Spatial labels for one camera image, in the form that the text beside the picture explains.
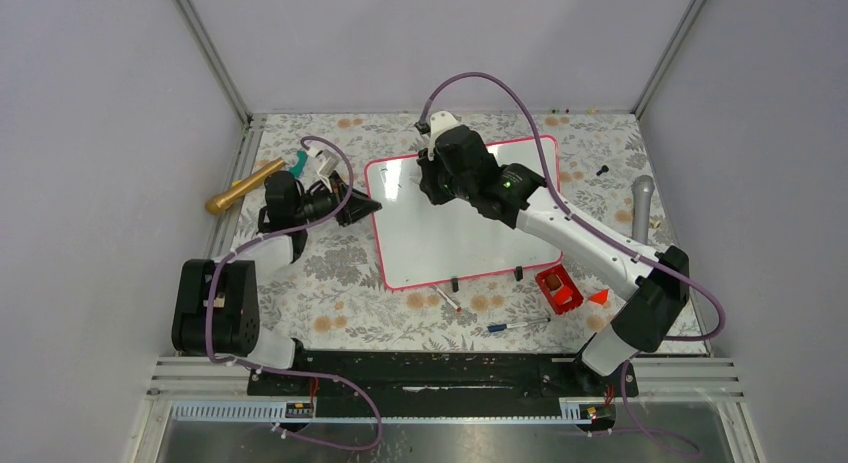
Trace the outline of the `pink framed whiteboard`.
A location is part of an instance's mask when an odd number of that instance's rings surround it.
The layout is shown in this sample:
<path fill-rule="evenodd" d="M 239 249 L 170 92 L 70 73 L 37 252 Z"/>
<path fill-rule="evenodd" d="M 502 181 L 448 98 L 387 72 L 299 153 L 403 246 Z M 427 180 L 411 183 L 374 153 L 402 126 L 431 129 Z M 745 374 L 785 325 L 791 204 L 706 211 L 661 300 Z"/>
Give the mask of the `pink framed whiteboard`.
<path fill-rule="evenodd" d="M 420 191 L 414 154 L 365 166 L 385 286 L 391 290 L 449 283 L 558 262 L 562 252 L 535 237 L 486 219 L 455 199 L 432 205 Z"/>

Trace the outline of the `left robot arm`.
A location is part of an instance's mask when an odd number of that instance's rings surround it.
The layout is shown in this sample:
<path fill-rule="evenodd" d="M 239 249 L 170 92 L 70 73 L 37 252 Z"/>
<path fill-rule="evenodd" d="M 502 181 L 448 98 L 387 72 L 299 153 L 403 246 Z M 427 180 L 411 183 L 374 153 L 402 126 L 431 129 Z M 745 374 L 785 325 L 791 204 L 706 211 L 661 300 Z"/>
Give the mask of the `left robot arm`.
<path fill-rule="evenodd" d="M 190 259 L 181 268 L 171 328 L 174 349 L 218 358 L 238 358 L 272 369 L 272 381 L 288 394 L 309 384 L 310 368 L 296 355 L 296 341 L 265 328 L 259 310 L 258 282 L 295 263 L 304 253 L 308 229 L 334 219 L 341 227 L 381 210 L 380 202 L 351 188 L 337 172 L 310 188 L 289 171 L 264 181 L 265 204 L 258 233 L 270 238 L 238 252 L 228 262 Z"/>

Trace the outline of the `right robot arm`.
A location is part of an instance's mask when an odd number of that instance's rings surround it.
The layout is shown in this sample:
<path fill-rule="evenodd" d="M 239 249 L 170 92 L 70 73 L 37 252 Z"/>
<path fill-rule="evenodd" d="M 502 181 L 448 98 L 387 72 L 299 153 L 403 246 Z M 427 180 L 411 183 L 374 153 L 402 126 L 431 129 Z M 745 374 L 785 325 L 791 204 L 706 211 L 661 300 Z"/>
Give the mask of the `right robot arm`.
<path fill-rule="evenodd" d="M 568 208 L 545 173 L 499 164 L 482 137 L 463 124 L 426 128 L 430 142 L 417 163 L 420 188 L 432 204 L 463 200 L 482 217 L 580 259 L 624 299 L 613 320 L 578 353 L 573 379 L 579 390 L 601 393 L 627 359 L 658 349 L 689 300 L 681 280 L 688 271 L 685 252 L 658 252 Z"/>

